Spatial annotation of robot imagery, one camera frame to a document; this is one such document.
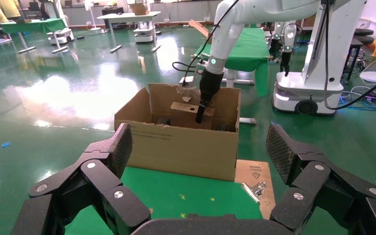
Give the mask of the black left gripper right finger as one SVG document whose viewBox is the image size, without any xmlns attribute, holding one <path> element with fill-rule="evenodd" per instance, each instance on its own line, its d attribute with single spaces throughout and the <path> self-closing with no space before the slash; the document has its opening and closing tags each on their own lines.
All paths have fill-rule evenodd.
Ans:
<svg viewBox="0 0 376 235">
<path fill-rule="evenodd" d="M 376 232 L 376 185 L 333 164 L 316 146 L 292 139 L 273 124 L 266 151 L 288 190 L 270 220 L 301 232 L 316 208 L 348 232 Z"/>
</svg>

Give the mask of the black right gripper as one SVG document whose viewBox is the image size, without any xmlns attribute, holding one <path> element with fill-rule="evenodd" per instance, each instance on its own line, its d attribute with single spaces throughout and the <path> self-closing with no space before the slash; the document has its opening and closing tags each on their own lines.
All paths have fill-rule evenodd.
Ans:
<svg viewBox="0 0 376 235">
<path fill-rule="evenodd" d="M 197 110 L 196 119 L 197 123 L 201 123 L 205 110 L 208 108 L 212 97 L 219 91 L 223 73 L 215 74 L 208 70 L 203 70 L 200 79 L 200 105 Z"/>
</svg>

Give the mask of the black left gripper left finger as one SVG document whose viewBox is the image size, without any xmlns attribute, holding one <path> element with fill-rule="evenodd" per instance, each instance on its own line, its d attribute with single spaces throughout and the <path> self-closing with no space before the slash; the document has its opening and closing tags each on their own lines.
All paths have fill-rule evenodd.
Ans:
<svg viewBox="0 0 376 235">
<path fill-rule="evenodd" d="M 34 185 L 29 197 L 51 195 L 64 224 L 92 206 L 109 227 L 139 227 L 151 219 L 149 208 L 121 178 L 133 148 L 130 124 L 88 145 L 76 162 Z"/>
</svg>

